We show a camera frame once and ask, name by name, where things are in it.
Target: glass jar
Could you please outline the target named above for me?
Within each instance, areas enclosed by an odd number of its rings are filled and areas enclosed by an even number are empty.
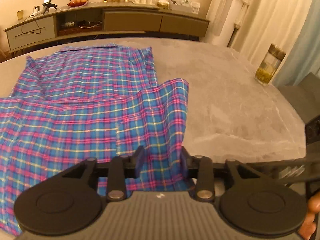
[[[255,78],[257,81],[263,85],[268,84],[284,57],[285,53],[283,50],[276,45],[271,44],[267,54],[256,71]]]

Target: fruit bowl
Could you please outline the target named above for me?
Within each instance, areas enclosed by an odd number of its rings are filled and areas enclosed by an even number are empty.
[[[85,1],[81,1],[81,0],[73,0],[70,3],[68,3],[67,5],[70,7],[78,7],[78,6],[83,6],[85,4],[87,4],[89,1],[85,0]]]

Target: plaid shirt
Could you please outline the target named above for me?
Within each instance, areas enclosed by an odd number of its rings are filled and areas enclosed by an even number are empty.
[[[151,48],[66,47],[27,59],[9,98],[0,98],[0,228],[20,233],[13,213],[25,189],[89,157],[148,158],[127,189],[186,190],[180,173],[188,83],[156,86]],[[98,193],[105,193],[106,179]]]

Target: ribbed gray surface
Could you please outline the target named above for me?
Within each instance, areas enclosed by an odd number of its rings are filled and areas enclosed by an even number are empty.
[[[109,204],[91,226],[68,236],[23,233],[16,240],[254,240],[229,227],[209,203],[187,192],[134,192]],[[282,240],[301,240],[291,234]]]

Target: metal screw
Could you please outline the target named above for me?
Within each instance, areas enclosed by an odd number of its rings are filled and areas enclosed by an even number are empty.
[[[124,193],[121,190],[111,190],[108,196],[112,199],[121,199],[124,197]]]
[[[202,199],[209,199],[212,197],[212,192],[209,190],[200,190],[197,192],[197,196]]]

